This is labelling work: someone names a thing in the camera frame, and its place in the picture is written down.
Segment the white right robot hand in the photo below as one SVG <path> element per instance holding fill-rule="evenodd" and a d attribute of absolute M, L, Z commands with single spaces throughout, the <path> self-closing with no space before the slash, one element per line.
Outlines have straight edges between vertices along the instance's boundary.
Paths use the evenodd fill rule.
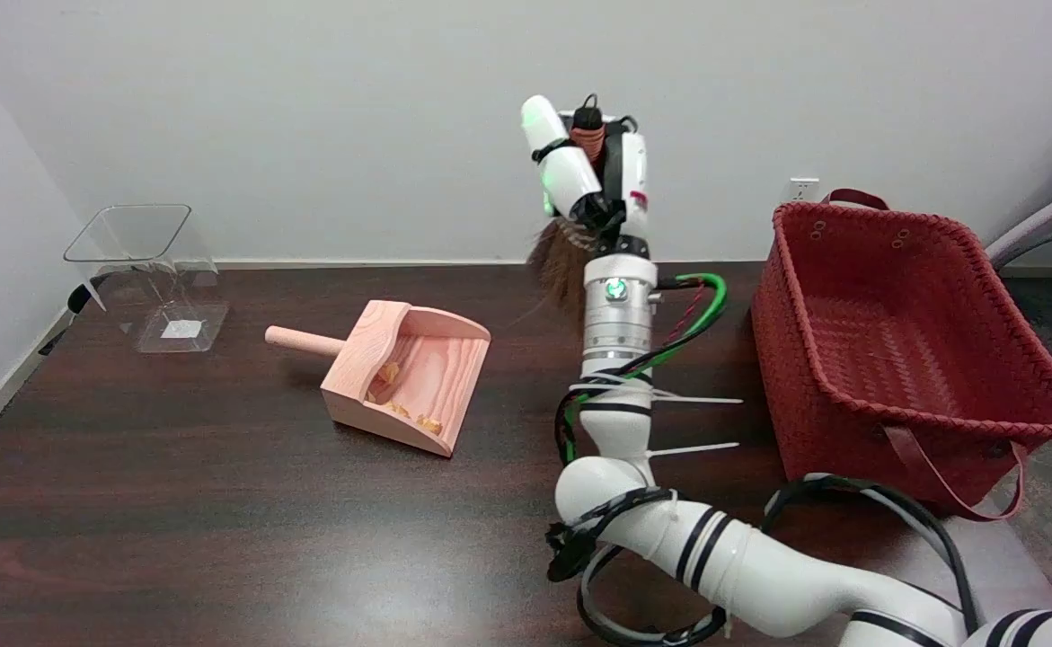
<path fill-rule="evenodd" d="M 520 118 L 557 232 L 586 252 L 648 255 L 649 165 L 636 119 L 604 114 L 595 94 L 566 112 L 534 95 Z"/>

